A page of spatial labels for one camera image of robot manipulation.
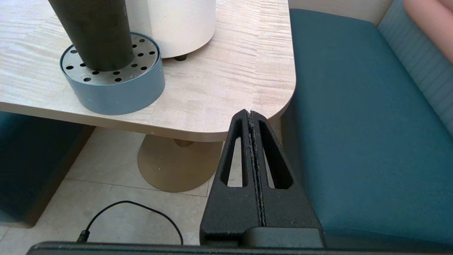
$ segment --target floor tile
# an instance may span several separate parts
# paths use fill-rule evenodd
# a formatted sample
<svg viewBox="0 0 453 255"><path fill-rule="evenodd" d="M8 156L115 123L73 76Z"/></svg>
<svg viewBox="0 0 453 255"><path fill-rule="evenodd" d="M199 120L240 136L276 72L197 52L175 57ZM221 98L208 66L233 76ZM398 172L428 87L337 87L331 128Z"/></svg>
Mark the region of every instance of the floor tile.
<svg viewBox="0 0 453 255"><path fill-rule="evenodd" d="M0 226L0 240L3 238L9 228L10 227Z"/></svg>
<svg viewBox="0 0 453 255"><path fill-rule="evenodd" d="M145 135L97 127L66 178L129 187L154 189L140 174L137 153ZM183 192L205 196L208 182Z"/></svg>
<svg viewBox="0 0 453 255"><path fill-rule="evenodd" d="M75 241L98 211L120 200L167 214L180 228L184 244L199 244L205 197L65 179L35 227L8 230L0 242L0 254L24 255L42 241ZM108 209L90 232L90 242L179 244L176 230L165 218L129 204Z"/></svg>
<svg viewBox="0 0 453 255"><path fill-rule="evenodd" d="M228 186L242 187L241 138L237 138L234 145L233 160L231 162L230 176L228 177Z"/></svg>
<svg viewBox="0 0 453 255"><path fill-rule="evenodd" d="M212 181L214 180L215 176L216 176L216 174L214 174L208 181L206 196L209 196L209 193L211 193Z"/></svg>

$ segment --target table pedestal base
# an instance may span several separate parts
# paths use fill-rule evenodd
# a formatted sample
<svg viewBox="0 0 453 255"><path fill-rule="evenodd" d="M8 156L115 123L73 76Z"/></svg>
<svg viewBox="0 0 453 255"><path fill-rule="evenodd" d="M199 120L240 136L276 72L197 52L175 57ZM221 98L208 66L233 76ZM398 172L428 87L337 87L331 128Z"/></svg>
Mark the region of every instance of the table pedestal base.
<svg viewBox="0 0 453 255"><path fill-rule="evenodd" d="M170 138L145 136L137 160L140 173L149 184L168 192L188 191L215 173L222 142L188 142L185 147L178 144Z"/></svg>

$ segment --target teal bench seat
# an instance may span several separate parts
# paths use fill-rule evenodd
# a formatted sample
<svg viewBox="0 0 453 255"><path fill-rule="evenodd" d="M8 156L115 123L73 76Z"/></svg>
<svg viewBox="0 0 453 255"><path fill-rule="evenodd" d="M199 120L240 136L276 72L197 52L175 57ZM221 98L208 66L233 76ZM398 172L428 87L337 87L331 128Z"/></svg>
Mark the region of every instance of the teal bench seat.
<svg viewBox="0 0 453 255"><path fill-rule="evenodd" d="M370 22L290 10L285 152L330 248L453 245L453 137Z"/></svg>

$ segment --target gray round container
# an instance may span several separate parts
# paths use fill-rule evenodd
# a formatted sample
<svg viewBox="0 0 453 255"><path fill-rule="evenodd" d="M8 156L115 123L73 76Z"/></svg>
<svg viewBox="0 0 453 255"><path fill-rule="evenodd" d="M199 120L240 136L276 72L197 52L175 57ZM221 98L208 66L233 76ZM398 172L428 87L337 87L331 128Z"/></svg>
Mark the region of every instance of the gray round container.
<svg viewBox="0 0 453 255"><path fill-rule="evenodd" d="M115 71L89 69L71 45L60 59L60 68L80 103L100 114L138 111L154 102L165 87L161 52L148 36L131 33L134 59Z"/></svg>

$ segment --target teal cushion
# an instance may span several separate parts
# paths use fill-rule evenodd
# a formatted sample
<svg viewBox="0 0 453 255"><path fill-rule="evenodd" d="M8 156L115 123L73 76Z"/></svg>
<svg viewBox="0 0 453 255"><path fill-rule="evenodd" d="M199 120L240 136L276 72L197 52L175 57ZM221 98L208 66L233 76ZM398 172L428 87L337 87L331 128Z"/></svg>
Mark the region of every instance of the teal cushion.
<svg viewBox="0 0 453 255"><path fill-rule="evenodd" d="M326 234L453 244L453 138L377 28L290 16L297 88L284 145Z"/></svg>
<svg viewBox="0 0 453 255"><path fill-rule="evenodd" d="M0 225L36 216L39 204L50 199L49 187L69 170L84 127L0 112Z"/></svg>

